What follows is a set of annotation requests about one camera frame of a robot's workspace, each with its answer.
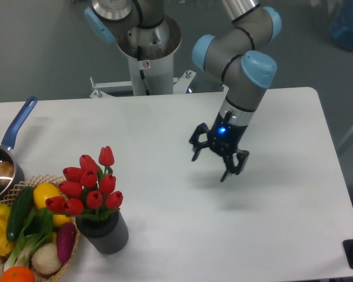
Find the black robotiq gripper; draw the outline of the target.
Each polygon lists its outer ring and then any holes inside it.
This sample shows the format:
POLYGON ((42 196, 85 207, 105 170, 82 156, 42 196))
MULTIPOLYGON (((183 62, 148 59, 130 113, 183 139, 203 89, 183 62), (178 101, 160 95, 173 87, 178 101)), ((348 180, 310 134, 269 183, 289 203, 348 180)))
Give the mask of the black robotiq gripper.
POLYGON ((238 126, 231 123, 232 117, 234 117, 232 111, 228 111, 224 117, 219 113, 210 131, 205 123, 201 123, 195 128, 189 139, 194 153, 192 162, 197 160, 200 151, 206 147, 223 158, 226 170, 220 182, 223 182, 229 174, 239 175, 249 157, 249 151, 238 149, 239 141, 248 126, 238 126), (199 141, 199 137, 203 134, 207 134, 208 141, 199 141))

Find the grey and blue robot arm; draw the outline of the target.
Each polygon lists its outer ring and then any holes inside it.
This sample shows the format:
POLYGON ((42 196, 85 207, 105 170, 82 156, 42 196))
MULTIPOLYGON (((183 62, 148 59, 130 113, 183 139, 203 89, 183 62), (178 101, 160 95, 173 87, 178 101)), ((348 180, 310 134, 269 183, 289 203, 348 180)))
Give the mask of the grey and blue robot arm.
MULTIPOLYGON (((232 30, 220 38, 200 37, 192 60, 228 91, 213 125, 198 125, 189 141, 196 156, 209 148, 222 157, 225 174, 240 174, 249 153, 239 141, 277 72, 276 62, 258 48, 279 34, 282 21, 258 1, 224 1, 223 6, 232 30)), ((173 92, 181 30, 165 15, 162 1, 92 1, 84 16, 102 41, 115 42, 127 57, 134 95, 173 92)))

